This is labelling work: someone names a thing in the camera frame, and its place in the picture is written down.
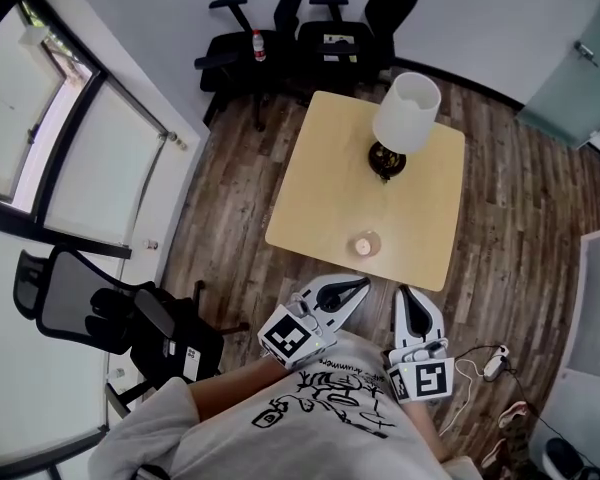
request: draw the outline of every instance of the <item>table lamp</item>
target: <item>table lamp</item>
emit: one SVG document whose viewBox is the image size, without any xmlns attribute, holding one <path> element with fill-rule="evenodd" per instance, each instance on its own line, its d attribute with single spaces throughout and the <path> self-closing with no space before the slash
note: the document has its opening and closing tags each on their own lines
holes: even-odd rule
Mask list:
<svg viewBox="0 0 600 480">
<path fill-rule="evenodd" d="M 369 150 L 369 164 L 383 180 L 399 174 L 406 155 L 427 142 L 440 107 L 440 89 L 419 73 L 403 73 L 391 85 L 373 119 L 378 142 Z"/>
</svg>

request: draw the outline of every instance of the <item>person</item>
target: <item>person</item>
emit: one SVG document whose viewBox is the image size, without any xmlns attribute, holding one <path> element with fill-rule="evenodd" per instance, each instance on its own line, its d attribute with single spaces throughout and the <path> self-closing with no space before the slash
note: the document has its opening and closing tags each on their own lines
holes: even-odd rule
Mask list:
<svg viewBox="0 0 600 480">
<path fill-rule="evenodd" d="M 381 351 L 338 331 L 296 371 L 272 356 L 191 385 L 170 379 L 98 445 L 92 479 L 480 479 L 451 460 L 423 402 L 399 405 Z"/>
</svg>

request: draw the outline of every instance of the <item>power strip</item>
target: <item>power strip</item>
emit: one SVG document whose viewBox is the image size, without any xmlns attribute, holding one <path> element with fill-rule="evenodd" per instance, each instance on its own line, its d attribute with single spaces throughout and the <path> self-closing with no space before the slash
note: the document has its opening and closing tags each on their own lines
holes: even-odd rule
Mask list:
<svg viewBox="0 0 600 480">
<path fill-rule="evenodd" d="M 498 374 L 507 366 L 507 357 L 509 357 L 509 349 L 504 345 L 500 345 L 484 366 L 484 380 L 488 382 L 495 380 Z"/>
</svg>

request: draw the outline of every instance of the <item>glass door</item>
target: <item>glass door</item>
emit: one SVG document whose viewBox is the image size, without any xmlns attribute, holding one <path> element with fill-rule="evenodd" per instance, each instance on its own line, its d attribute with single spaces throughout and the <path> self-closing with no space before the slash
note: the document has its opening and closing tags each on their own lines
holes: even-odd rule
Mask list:
<svg viewBox="0 0 600 480">
<path fill-rule="evenodd" d="M 600 130 L 600 7 L 518 119 L 572 148 Z"/>
</svg>

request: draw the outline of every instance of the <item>mesh office chair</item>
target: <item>mesh office chair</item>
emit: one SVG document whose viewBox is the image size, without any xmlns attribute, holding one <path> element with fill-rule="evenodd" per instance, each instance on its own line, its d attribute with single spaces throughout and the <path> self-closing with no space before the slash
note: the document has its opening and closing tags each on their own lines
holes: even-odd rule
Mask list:
<svg viewBox="0 0 600 480">
<path fill-rule="evenodd" d="M 343 21 L 340 6 L 348 0 L 309 0 L 312 5 L 329 7 L 332 21 L 312 21 L 300 27 L 298 43 L 308 73 L 318 80 L 344 83 L 375 83 L 383 69 L 391 67 L 395 58 L 393 34 L 407 18 L 418 0 L 369 0 L 365 7 L 367 26 Z M 333 36 L 352 38 L 353 44 L 339 39 L 350 54 L 325 54 L 325 41 Z"/>
<path fill-rule="evenodd" d="M 124 416 L 126 405 L 149 388 L 159 389 L 171 377 L 187 382 L 213 377 L 218 371 L 223 335 L 249 329 L 248 324 L 217 331 L 198 316 L 200 292 L 176 300 L 154 283 L 129 285 L 109 276 L 80 253 L 56 246 L 48 259 L 22 251 L 13 287 L 15 305 L 35 320 L 45 336 L 75 341 L 124 354 L 146 379 L 118 394 L 107 384 L 105 394 Z M 187 357 L 196 359 L 196 368 Z"/>
<path fill-rule="evenodd" d="M 278 3 L 273 15 L 276 30 L 260 31 L 267 55 L 262 62 L 254 58 L 253 29 L 240 9 L 247 0 L 216 0 L 209 4 L 209 9 L 228 7 L 243 32 L 214 37 L 206 56 L 195 60 L 195 68 L 202 70 L 200 89 L 218 94 L 220 110 L 236 97 L 253 94 L 253 125 L 258 131 L 265 129 L 260 121 L 260 107 L 266 94 L 286 93 L 308 106 L 306 95 L 283 83 L 298 66 L 295 31 L 301 2 L 280 0 Z"/>
</svg>

